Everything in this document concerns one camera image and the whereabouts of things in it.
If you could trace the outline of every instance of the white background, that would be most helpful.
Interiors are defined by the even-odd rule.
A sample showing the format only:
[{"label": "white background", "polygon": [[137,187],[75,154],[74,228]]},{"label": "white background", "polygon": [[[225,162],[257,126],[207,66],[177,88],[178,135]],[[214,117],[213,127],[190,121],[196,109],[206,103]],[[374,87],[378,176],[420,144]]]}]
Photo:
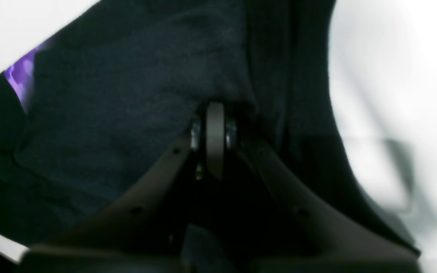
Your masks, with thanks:
[{"label": "white background", "polygon": [[[96,1],[0,0],[0,72]],[[437,0],[338,0],[329,54],[333,110],[354,173],[407,225],[423,270],[437,273]],[[414,193],[384,139],[411,146]],[[7,245],[16,259],[20,250]]]}]

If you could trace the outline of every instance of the purple fabric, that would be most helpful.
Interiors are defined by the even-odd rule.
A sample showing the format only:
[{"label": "purple fabric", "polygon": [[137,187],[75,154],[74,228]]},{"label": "purple fabric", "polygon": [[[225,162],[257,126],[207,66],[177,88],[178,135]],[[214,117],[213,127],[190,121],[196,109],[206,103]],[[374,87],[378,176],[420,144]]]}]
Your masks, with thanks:
[{"label": "purple fabric", "polygon": [[18,95],[24,110],[26,110],[24,107],[25,102],[33,88],[33,62],[35,60],[35,54],[41,48],[43,48],[43,44],[28,52],[5,70],[6,79],[13,87],[16,95]]}]

